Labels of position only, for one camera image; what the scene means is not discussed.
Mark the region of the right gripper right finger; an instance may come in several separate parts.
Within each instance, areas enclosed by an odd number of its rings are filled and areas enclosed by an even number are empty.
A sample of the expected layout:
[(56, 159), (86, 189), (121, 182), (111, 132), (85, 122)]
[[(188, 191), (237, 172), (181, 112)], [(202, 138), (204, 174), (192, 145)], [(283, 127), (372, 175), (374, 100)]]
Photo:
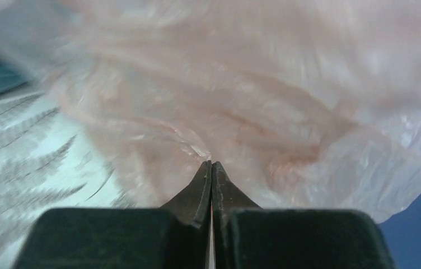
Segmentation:
[(394, 268), (378, 226), (356, 210), (259, 207), (212, 165), (217, 268)]

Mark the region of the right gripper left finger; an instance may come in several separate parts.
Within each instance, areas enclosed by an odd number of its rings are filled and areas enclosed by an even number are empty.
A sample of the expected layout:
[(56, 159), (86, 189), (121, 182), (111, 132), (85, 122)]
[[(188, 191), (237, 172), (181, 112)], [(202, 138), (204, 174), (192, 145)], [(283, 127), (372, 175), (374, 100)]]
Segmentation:
[(159, 208), (53, 208), (34, 223), (14, 268), (207, 268), (210, 161)]

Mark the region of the pink plastic trash bag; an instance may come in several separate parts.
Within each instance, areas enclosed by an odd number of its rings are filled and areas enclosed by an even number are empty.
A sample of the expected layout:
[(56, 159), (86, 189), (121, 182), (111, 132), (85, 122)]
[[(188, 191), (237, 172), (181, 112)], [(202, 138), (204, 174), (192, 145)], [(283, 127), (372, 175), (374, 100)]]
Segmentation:
[(209, 159), (262, 207), (421, 194), (421, 1), (0, 1), (0, 57), (139, 206)]

